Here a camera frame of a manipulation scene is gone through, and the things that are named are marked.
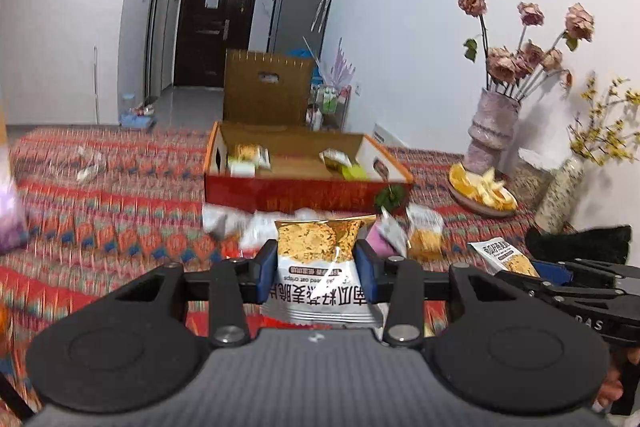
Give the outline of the yellow dried flowers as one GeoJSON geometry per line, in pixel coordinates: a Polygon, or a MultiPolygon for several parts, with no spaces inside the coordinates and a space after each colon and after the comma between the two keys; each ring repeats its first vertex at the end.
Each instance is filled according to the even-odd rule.
{"type": "Polygon", "coordinates": [[[586,111],[576,114],[568,126],[570,151],[583,160],[603,167],[607,162],[639,160],[639,90],[628,86],[628,78],[617,77],[603,91],[592,72],[580,98],[586,111]]]}

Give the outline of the blue pet feeder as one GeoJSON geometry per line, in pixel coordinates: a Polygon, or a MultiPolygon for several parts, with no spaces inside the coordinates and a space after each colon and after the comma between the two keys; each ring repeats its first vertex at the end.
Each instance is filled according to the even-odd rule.
{"type": "Polygon", "coordinates": [[[155,109],[152,104],[138,103],[133,93],[123,93],[120,105],[119,124],[123,128],[149,130],[154,126],[155,109]]]}

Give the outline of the dark entrance door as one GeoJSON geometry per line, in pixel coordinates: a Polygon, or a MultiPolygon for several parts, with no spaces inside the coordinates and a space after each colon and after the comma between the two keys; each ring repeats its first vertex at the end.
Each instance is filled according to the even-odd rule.
{"type": "Polygon", "coordinates": [[[174,85],[224,87],[227,51],[250,43],[256,0],[181,0],[174,85]]]}

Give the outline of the oat crisp snack packet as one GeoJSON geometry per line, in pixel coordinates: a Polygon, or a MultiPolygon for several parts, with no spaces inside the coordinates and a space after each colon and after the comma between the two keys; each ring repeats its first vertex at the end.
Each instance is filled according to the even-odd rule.
{"type": "Polygon", "coordinates": [[[357,272],[354,247],[373,216],[278,221],[278,269],[262,314],[295,325],[381,326],[357,272]]]}

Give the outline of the white wall panel board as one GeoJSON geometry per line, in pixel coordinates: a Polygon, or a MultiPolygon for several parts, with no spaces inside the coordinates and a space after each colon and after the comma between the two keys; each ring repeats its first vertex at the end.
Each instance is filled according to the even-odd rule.
{"type": "Polygon", "coordinates": [[[388,131],[382,124],[375,124],[372,131],[372,138],[385,147],[406,147],[407,144],[398,138],[396,134],[388,131]]]}

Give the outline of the metal storage rack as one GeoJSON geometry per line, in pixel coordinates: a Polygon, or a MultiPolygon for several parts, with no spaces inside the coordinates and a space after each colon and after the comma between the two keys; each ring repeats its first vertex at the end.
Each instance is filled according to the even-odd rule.
{"type": "Polygon", "coordinates": [[[306,125],[309,129],[342,132],[348,113],[352,87],[313,84],[308,98],[306,125]]]}

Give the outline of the pink ceramic vase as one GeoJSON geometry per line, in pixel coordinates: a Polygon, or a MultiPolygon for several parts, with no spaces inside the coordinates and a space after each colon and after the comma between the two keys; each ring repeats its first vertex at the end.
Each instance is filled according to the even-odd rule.
{"type": "Polygon", "coordinates": [[[471,138],[463,158],[463,167],[482,174],[496,168],[514,135],[521,103],[514,98],[484,89],[468,133],[471,138]]]}

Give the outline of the glass jar white lid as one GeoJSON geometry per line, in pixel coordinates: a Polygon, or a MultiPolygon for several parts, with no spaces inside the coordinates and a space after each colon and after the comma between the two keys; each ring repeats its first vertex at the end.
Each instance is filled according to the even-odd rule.
{"type": "Polygon", "coordinates": [[[520,207],[536,209],[553,180],[559,161],[541,155],[534,150],[520,148],[518,161],[512,171],[509,191],[515,196],[520,207]]]}

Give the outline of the golden cracker snack packet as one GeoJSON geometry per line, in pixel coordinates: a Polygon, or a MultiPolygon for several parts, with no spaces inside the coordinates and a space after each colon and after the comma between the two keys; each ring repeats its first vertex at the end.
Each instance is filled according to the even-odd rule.
{"type": "Polygon", "coordinates": [[[409,222],[408,257],[420,262],[442,259],[444,218],[435,210],[413,202],[406,211],[409,222]]]}

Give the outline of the plate of orange peels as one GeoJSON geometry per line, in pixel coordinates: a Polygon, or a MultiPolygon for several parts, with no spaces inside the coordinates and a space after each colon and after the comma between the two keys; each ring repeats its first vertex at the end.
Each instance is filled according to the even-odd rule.
{"type": "Polygon", "coordinates": [[[456,202],[466,209],[488,218],[505,218],[518,210],[518,201],[506,188],[506,182],[497,180],[495,169],[483,174],[466,170],[461,162],[450,167],[449,191],[456,202]]]}

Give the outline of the brown wooden chair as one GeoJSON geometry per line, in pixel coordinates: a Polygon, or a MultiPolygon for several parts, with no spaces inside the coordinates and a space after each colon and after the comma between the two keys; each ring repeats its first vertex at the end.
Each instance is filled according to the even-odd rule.
{"type": "Polygon", "coordinates": [[[312,58],[228,50],[222,120],[256,126],[305,124],[312,58]]]}

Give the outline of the red cardboard snack box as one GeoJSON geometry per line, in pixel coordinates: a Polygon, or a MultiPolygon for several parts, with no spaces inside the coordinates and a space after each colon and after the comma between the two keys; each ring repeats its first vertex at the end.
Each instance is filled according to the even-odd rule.
{"type": "Polygon", "coordinates": [[[411,172],[369,135],[227,121],[210,132],[203,170],[205,202],[247,212],[398,213],[414,184],[411,172]],[[270,166],[234,173],[240,146],[264,148],[270,166]]]}

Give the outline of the patterned red tablecloth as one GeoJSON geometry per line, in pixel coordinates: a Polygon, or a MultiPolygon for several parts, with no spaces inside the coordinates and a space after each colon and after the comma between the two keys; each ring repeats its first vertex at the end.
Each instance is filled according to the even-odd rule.
{"type": "Polygon", "coordinates": [[[213,137],[197,131],[42,127],[18,139],[11,167],[26,211],[24,246],[1,258],[1,369],[30,405],[27,377],[32,338],[109,291],[169,261],[200,271],[240,257],[236,233],[203,228],[206,200],[247,211],[331,209],[370,215],[382,202],[430,207],[444,219],[435,271],[473,261],[469,243],[493,237],[522,246],[533,225],[519,209],[504,219],[474,215],[448,187],[457,156],[430,150],[384,150],[352,138],[349,152],[370,152],[398,181],[341,180],[308,162],[310,177],[233,181],[207,172],[213,137]]]}

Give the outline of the grey refrigerator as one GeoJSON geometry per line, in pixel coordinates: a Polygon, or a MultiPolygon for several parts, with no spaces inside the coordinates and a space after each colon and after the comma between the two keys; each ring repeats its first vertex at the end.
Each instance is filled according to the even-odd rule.
{"type": "Polygon", "coordinates": [[[273,0],[267,51],[321,55],[331,0],[273,0]]]}

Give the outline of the black furry object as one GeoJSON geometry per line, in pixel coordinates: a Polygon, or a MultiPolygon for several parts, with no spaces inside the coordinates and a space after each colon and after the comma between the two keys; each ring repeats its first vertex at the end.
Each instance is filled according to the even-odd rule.
{"type": "Polygon", "coordinates": [[[525,246],[535,259],[547,262],[587,259],[624,265],[628,259],[632,228],[620,225],[574,233],[542,233],[531,227],[525,234],[525,246]]]}

